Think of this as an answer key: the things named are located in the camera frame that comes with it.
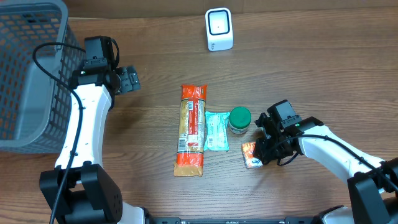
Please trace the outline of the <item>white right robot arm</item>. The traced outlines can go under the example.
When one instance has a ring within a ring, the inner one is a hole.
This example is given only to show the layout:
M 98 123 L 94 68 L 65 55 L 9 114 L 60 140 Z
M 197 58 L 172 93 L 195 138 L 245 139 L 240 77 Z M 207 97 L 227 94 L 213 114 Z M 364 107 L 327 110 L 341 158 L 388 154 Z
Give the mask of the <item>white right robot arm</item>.
M 351 205 L 339 205 L 320 212 L 312 223 L 397 223 L 397 159 L 385 161 L 355 148 L 324 125 L 297 114 L 282 119 L 276 113 L 262 113 L 255 122 L 263 137 L 256 140 L 254 157 L 267 165 L 303 155 L 326 167 L 348 187 Z

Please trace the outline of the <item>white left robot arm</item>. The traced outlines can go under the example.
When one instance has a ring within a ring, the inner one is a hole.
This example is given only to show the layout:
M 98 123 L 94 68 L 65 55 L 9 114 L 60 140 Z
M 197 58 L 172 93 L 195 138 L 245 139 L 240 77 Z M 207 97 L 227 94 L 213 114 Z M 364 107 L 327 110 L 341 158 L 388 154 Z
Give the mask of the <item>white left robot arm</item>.
M 118 185 L 103 169 L 103 137 L 114 94 L 108 84 L 73 88 L 65 142 L 39 187 L 58 223 L 152 223 L 147 210 L 123 200 Z

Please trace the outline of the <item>green lidded jar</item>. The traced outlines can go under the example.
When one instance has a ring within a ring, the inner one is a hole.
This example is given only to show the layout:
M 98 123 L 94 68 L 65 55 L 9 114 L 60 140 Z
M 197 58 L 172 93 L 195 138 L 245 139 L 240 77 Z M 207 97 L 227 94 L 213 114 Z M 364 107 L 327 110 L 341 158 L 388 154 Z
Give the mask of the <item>green lidded jar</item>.
M 251 112 L 246 107 L 235 107 L 231 110 L 228 125 L 232 133 L 244 134 L 251 124 Z

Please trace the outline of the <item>small orange snack packet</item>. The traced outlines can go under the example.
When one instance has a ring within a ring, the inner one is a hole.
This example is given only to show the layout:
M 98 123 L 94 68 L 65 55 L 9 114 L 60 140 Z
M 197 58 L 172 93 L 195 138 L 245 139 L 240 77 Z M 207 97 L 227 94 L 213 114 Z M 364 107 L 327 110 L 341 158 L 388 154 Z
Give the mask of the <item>small orange snack packet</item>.
M 244 163 L 246 168 L 259 168 L 263 166 L 261 160 L 254 157 L 253 152 L 255 150 L 255 142 L 247 142 L 241 146 L 241 150 L 244 157 Z

